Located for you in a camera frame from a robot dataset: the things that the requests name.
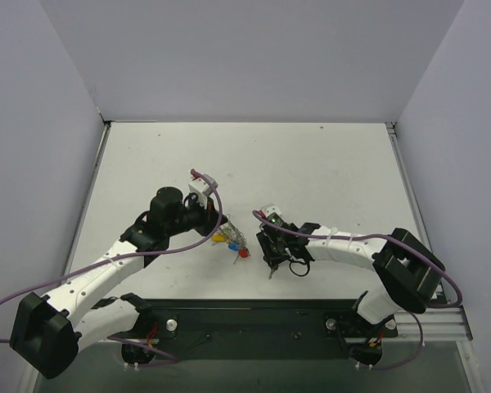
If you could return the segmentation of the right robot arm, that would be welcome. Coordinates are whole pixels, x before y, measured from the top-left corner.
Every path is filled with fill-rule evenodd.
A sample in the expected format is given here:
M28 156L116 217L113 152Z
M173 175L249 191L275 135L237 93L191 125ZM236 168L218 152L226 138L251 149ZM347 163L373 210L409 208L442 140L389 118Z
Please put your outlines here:
M445 267L409 231L396 228L390 235L341 232L316 223L297 227L273 214L256 233L263 259L272 272L285 262L305 267L332 261L374 273L379 283L365 289L354 303L354 319L376 326L404 310L423 314L435 308L434 295Z

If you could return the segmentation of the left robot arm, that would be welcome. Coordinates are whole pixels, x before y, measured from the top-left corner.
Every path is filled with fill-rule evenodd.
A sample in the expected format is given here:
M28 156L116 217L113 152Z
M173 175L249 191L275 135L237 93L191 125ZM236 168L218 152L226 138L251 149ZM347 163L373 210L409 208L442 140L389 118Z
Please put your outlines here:
M95 304L160 255L171 253L171 237L198 232L204 240L226 219L217 183L195 178L184 196L162 187L140 214L95 263L70 273L59 287L39 296L30 292L19 303L10 347L45 378L62 374L80 350L104 336L127 331L134 337L151 329L151 316L127 301L109 305L110 315Z

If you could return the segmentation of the black key tag with key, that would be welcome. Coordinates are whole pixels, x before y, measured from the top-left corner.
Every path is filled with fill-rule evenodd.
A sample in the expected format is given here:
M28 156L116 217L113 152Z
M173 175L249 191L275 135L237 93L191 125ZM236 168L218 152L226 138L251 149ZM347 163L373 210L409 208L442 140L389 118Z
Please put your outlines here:
M276 273L276 271L278 270L278 265L275 264L274 266L272 266L270 268L270 272L269 272L269 275L268 275L268 280L271 280L273 278L273 275Z

